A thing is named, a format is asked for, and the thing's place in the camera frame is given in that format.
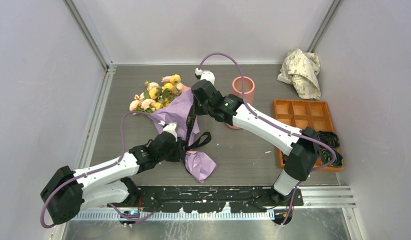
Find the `purple flower bouquet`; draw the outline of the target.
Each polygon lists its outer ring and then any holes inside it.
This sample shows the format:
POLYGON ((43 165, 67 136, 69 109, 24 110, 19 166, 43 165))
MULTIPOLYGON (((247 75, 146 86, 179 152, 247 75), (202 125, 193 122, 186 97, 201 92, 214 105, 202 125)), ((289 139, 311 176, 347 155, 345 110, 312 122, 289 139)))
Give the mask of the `purple flower bouquet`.
POLYGON ((212 174, 217 164, 198 148, 207 145, 211 133, 202 135, 197 116, 194 115, 194 96, 191 88, 182 83, 178 74, 164 76, 161 83, 146 81, 145 91, 136 94, 129 104, 133 115, 146 114, 153 120, 156 129, 163 131, 160 121, 177 123, 177 137, 182 140, 182 159, 186 171, 200 184, 212 174))

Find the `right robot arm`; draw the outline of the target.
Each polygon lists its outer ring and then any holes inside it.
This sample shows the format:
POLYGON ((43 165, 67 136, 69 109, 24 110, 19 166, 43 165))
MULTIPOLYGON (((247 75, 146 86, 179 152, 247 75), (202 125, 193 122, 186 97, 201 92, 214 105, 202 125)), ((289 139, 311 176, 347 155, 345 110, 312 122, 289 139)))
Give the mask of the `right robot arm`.
POLYGON ((317 132, 311 127, 300 129, 262 114, 236 95, 223 96, 209 80, 196 82, 191 92, 195 115, 208 115, 218 122, 247 130, 287 156, 270 197, 279 206, 289 201, 295 186, 307 180, 319 158, 317 132))

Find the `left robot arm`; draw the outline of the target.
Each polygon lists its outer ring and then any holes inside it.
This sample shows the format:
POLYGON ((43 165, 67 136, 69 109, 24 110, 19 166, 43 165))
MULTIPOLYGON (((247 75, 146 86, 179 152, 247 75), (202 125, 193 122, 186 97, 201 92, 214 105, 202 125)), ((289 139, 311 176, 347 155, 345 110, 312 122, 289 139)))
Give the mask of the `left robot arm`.
POLYGON ((185 146, 181 137, 164 131, 146 144, 101 164, 76 170, 67 165, 60 167, 40 193, 44 202, 41 225, 52 228, 68 222, 80 211, 100 205, 136 205, 140 194, 130 177, 151 170, 162 161, 180 161, 185 146))

